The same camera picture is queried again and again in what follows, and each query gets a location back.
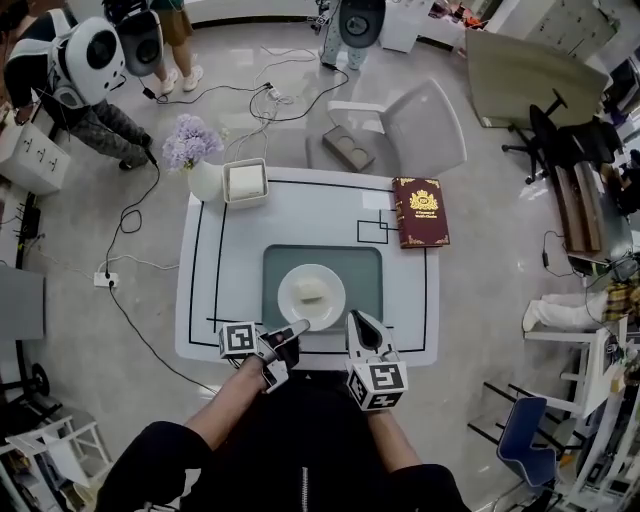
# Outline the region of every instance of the white vase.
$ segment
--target white vase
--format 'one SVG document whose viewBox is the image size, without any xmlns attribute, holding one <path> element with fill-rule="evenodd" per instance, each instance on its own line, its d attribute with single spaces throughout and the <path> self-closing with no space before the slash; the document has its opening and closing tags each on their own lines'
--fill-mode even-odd
<svg viewBox="0 0 640 512">
<path fill-rule="evenodd" d="M 222 190 L 222 171 L 219 167 L 200 160 L 187 172 L 189 189 L 200 201 L 215 199 Z"/>
</svg>

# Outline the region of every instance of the person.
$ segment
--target person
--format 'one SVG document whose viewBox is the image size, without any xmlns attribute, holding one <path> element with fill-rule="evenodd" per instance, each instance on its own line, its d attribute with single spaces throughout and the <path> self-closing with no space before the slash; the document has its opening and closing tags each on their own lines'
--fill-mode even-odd
<svg viewBox="0 0 640 512">
<path fill-rule="evenodd" d="M 204 76 L 204 70 L 202 66 L 192 64 L 188 38 L 193 34 L 193 28 L 185 11 L 184 0 L 153 0 L 151 8 L 160 18 L 162 37 L 171 46 L 173 59 L 182 73 L 184 79 L 182 90 L 184 92 L 195 90 Z M 161 82 L 161 94 L 171 94 L 178 80 L 178 71 L 175 68 L 167 71 L 162 62 L 156 69 L 155 75 Z"/>
<path fill-rule="evenodd" d="M 29 14 L 26 0 L 18 0 L 10 7 L 11 32 L 9 41 L 22 38 L 53 41 L 55 29 L 49 11 L 38 18 Z M 70 25 L 77 21 L 68 9 L 63 9 Z M 80 139 L 98 153 L 120 160 L 120 169 L 130 170 L 148 162 L 146 150 L 152 139 L 118 107 L 106 100 L 94 106 L 70 109 L 61 105 L 51 94 L 48 59 L 44 55 L 20 56 L 4 65 L 4 80 L 13 107 L 17 109 L 16 123 L 24 124 L 33 112 L 31 90 L 55 123 Z"/>
<path fill-rule="evenodd" d="M 629 314 L 640 317 L 639 273 L 626 282 L 612 281 L 598 293 L 543 295 L 540 300 L 532 300 L 522 319 L 522 329 L 529 332 L 538 322 L 560 329 L 599 329 Z"/>
<path fill-rule="evenodd" d="M 622 215 L 630 215 L 640 206 L 640 152 L 631 150 L 631 159 L 616 169 L 602 164 L 600 174 Z"/>
<path fill-rule="evenodd" d="M 340 0 L 332 0 L 329 7 L 329 28 L 325 35 L 324 44 L 320 51 L 320 62 L 335 66 L 338 60 L 338 53 L 342 49 L 344 41 L 340 35 Z M 347 66 L 349 69 L 357 71 L 367 58 L 367 48 L 352 48 L 347 46 Z"/>
<path fill-rule="evenodd" d="M 469 512 L 451 472 L 422 464 L 391 412 L 362 413 L 342 383 L 293 372 L 263 394 L 250 356 L 184 426 L 145 428 L 111 469 L 96 512 L 447 510 Z"/>
</svg>

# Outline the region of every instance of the black shirt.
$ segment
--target black shirt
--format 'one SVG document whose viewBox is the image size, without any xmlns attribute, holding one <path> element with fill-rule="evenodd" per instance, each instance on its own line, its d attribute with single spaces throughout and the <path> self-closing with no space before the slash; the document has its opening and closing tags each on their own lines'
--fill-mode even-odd
<svg viewBox="0 0 640 512">
<path fill-rule="evenodd" d="M 442 466 L 387 473 L 353 399 L 306 380 L 259 396 L 215 451 L 186 427 L 151 424 L 111 469 L 96 512 L 170 503 L 186 469 L 201 473 L 182 512 L 469 512 Z"/>
<path fill-rule="evenodd" d="M 73 27 L 78 24 L 68 9 L 63 9 L 65 17 Z M 53 41 L 56 37 L 53 19 L 48 12 L 38 17 L 20 39 L 37 39 L 39 41 Z M 32 103 L 31 89 L 41 99 L 43 108 L 53 118 L 56 124 L 70 130 L 80 121 L 89 110 L 89 107 L 70 109 L 62 106 L 54 100 L 50 94 L 48 57 L 46 55 L 27 55 L 17 57 L 5 65 L 4 81 L 11 96 L 14 107 L 26 107 Z"/>
</svg>

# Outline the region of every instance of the leg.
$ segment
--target leg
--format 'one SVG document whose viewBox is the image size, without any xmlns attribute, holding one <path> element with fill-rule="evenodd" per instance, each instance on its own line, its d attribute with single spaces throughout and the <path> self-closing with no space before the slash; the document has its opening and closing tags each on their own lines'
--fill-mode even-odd
<svg viewBox="0 0 640 512">
<path fill-rule="evenodd" d="M 364 62 L 364 59 L 367 58 L 367 48 L 351 48 L 349 46 L 347 55 L 349 57 L 347 66 L 349 66 L 349 69 L 357 71 L 358 69 L 360 69 L 360 66 Z"/>
<path fill-rule="evenodd" d="M 557 304 L 558 306 L 584 306 L 587 300 L 594 299 L 598 295 L 597 293 L 589 293 L 585 299 L 584 293 L 552 293 L 549 295 L 543 295 L 540 300 L 548 304 Z"/>
<path fill-rule="evenodd" d="M 167 72 L 167 67 L 164 61 L 162 61 L 153 73 L 158 77 L 158 80 L 160 80 L 161 94 L 171 94 L 176 86 L 176 80 L 178 80 L 178 72 L 174 68 Z"/>
<path fill-rule="evenodd" d="M 322 54 L 320 55 L 320 61 L 323 64 L 330 64 L 332 66 L 336 65 L 338 59 L 338 53 L 340 52 L 340 48 L 342 47 L 342 36 L 340 35 L 340 24 L 338 20 L 335 19 L 338 14 L 336 13 L 333 18 L 331 18 L 331 22 L 329 23 L 329 28 L 327 28 L 326 39 L 324 45 L 322 47 Z"/>
<path fill-rule="evenodd" d="M 185 40 L 179 46 L 172 46 L 171 51 L 180 73 L 182 73 L 183 77 L 188 77 L 191 74 L 191 48 L 189 47 L 189 42 Z"/>
<path fill-rule="evenodd" d="M 158 77 L 158 80 L 164 82 L 167 79 L 167 66 L 164 65 L 164 60 L 160 63 L 160 65 L 153 72 L 154 75 Z"/>
<path fill-rule="evenodd" d="M 560 329 L 597 329 L 606 305 L 607 292 L 600 292 L 585 305 L 577 307 L 532 300 L 522 320 L 522 328 L 528 332 L 537 322 L 541 322 Z"/>
<path fill-rule="evenodd" d="M 128 140 L 131 144 L 138 146 L 144 144 L 146 132 L 140 128 L 133 120 L 115 105 L 107 103 L 106 100 L 93 107 L 98 119 L 110 130 Z"/>
<path fill-rule="evenodd" d="M 89 111 L 84 119 L 73 127 L 71 135 L 98 153 L 122 160 L 131 167 L 140 167 L 148 161 L 144 149 L 109 131 L 94 111 Z"/>
</svg>

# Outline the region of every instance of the black cable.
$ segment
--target black cable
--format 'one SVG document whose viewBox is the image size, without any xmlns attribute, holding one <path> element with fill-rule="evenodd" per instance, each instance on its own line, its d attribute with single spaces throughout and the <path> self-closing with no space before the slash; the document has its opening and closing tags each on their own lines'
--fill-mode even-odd
<svg viewBox="0 0 640 512">
<path fill-rule="evenodd" d="M 153 157 L 153 155 L 151 154 L 150 151 L 147 150 L 147 156 L 149 157 L 149 160 L 151 161 L 151 163 L 154 165 L 154 167 L 156 168 L 156 180 L 153 182 L 153 185 L 151 185 L 151 187 L 149 187 L 149 190 L 147 190 L 143 196 L 138 199 L 135 203 L 131 203 L 129 206 L 126 206 L 125 208 L 123 208 L 122 212 L 120 213 L 120 222 L 118 222 L 118 227 L 116 227 L 116 231 L 113 234 L 113 239 L 111 240 L 111 245 L 109 245 L 109 248 L 107 249 L 107 255 L 105 258 L 105 272 L 104 275 L 107 279 L 109 279 L 109 253 L 111 252 L 111 249 L 113 249 L 113 245 L 116 243 L 116 238 L 118 237 L 118 232 L 122 231 L 125 234 L 132 234 L 132 233 L 137 233 L 138 231 L 140 231 L 142 229 L 142 212 L 140 211 L 139 208 L 135 208 L 136 206 L 138 206 L 140 203 L 142 203 L 142 201 L 144 201 L 147 196 L 153 191 L 154 188 L 156 188 L 156 186 L 158 185 L 158 182 L 160 181 L 160 167 L 158 167 L 158 162 L 156 161 L 156 159 Z M 122 223 L 124 222 L 124 220 L 129 216 L 129 215 L 137 215 L 138 216 L 138 226 L 134 229 L 125 229 L 122 225 Z"/>
<path fill-rule="evenodd" d="M 149 350 L 151 350 L 151 353 L 156 356 L 156 359 L 158 361 L 160 361 L 163 365 L 165 365 L 167 367 L 167 369 L 171 370 L 173 373 L 175 373 L 176 375 L 178 375 L 179 377 L 182 377 L 184 380 L 187 380 L 189 382 L 191 382 L 192 384 L 195 384 L 196 386 L 200 386 L 203 387 L 207 390 L 209 390 L 211 393 L 213 393 L 214 395 L 217 394 L 217 391 L 211 389 L 209 386 L 205 386 L 204 384 L 201 384 L 200 382 L 193 380 L 189 377 L 187 377 L 186 375 L 183 375 L 182 373 L 180 373 L 178 370 L 174 369 L 169 363 L 167 363 L 164 359 L 162 359 L 158 353 L 155 351 L 155 349 L 149 344 L 149 342 L 147 340 L 144 339 L 144 336 L 142 336 L 142 334 L 140 334 L 140 331 L 138 330 L 138 328 L 134 325 L 134 323 L 131 321 L 131 318 L 129 318 L 129 315 L 127 314 L 127 312 L 122 308 L 122 306 L 120 305 L 120 303 L 118 302 L 118 299 L 116 299 L 116 296 L 113 294 L 113 286 L 109 286 L 109 293 L 111 294 L 111 298 L 113 299 L 113 302 L 116 303 L 116 306 L 118 306 L 118 309 L 122 312 L 122 314 L 124 315 L 124 317 L 127 319 L 127 322 L 129 323 L 129 325 L 131 326 L 131 328 L 136 331 L 136 334 L 138 335 L 138 337 L 142 340 L 142 342 L 147 346 L 147 348 Z"/>
<path fill-rule="evenodd" d="M 233 87 L 231 85 L 216 85 L 215 87 L 210 87 L 209 89 L 205 89 L 204 91 L 202 91 L 198 95 L 197 98 L 195 98 L 193 100 L 189 100 L 189 101 L 185 101 L 185 100 L 169 101 L 169 97 L 166 94 L 161 94 L 160 96 L 156 96 L 151 89 L 149 89 L 146 85 L 144 85 L 144 82 L 142 81 L 142 78 L 138 77 L 138 80 L 142 84 L 142 87 L 144 87 L 143 94 L 149 99 L 156 100 L 156 103 L 158 105 L 193 105 L 196 101 L 198 101 L 200 98 L 202 98 L 206 93 L 211 92 L 211 91 L 215 91 L 216 89 L 231 89 L 232 91 L 245 91 L 245 92 L 261 91 L 265 87 L 267 87 L 268 89 L 271 89 L 271 84 L 269 82 L 267 82 L 266 84 L 261 85 L 260 87 L 258 87 L 256 89 L 245 89 L 244 87 Z"/>
<path fill-rule="evenodd" d="M 565 238 L 564 235 L 559 235 L 558 233 L 556 233 L 552 229 L 549 229 L 549 230 L 544 232 L 544 236 L 542 237 L 542 265 L 544 266 L 544 269 L 547 272 L 549 272 L 549 274 L 551 274 L 553 276 L 556 276 L 556 277 L 567 277 L 567 276 L 580 277 L 579 274 L 574 270 L 573 266 L 571 267 L 571 272 L 569 272 L 567 274 L 556 274 L 555 272 L 549 270 L 549 255 L 547 254 L 547 235 L 549 233 L 553 233 L 558 238 Z M 562 244 L 562 247 L 564 248 L 564 251 L 565 251 L 565 254 L 566 254 L 567 246 L 566 246 L 566 244 L 564 242 Z"/>
<path fill-rule="evenodd" d="M 337 89 L 338 87 L 342 87 L 343 85 L 345 85 L 346 83 L 349 82 L 349 75 L 347 75 L 344 71 L 342 71 L 341 69 L 338 69 L 335 66 L 329 66 L 325 64 L 325 67 L 328 67 L 329 69 L 332 69 L 333 71 L 337 71 L 338 73 L 342 73 L 345 77 L 346 80 L 344 82 L 340 82 L 338 85 L 334 85 L 333 87 L 330 87 L 329 89 L 325 89 L 324 91 L 322 91 L 320 94 L 318 94 L 318 96 L 316 96 L 316 99 L 313 100 L 313 102 L 311 102 L 311 105 L 309 105 L 309 107 L 307 108 L 307 110 L 305 110 L 302 114 L 300 114 L 299 116 L 296 117 L 285 117 L 284 119 L 271 119 L 270 117 L 265 117 L 265 116 L 258 116 L 256 114 L 254 114 L 253 112 L 253 100 L 256 99 L 256 96 L 258 96 L 258 94 L 260 94 L 262 91 L 258 91 L 257 93 L 255 93 L 252 97 L 251 100 L 249 100 L 249 113 L 255 118 L 255 119 L 264 119 L 267 121 L 271 121 L 271 122 L 283 122 L 283 121 L 295 121 L 296 119 L 302 119 L 304 116 L 306 116 L 309 111 L 313 108 L 313 106 L 318 102 L 318 100 L 322 97 L 322 95 L 328 93 L 329 91 L 333 91 L 334 89 Z"/>
</svg>

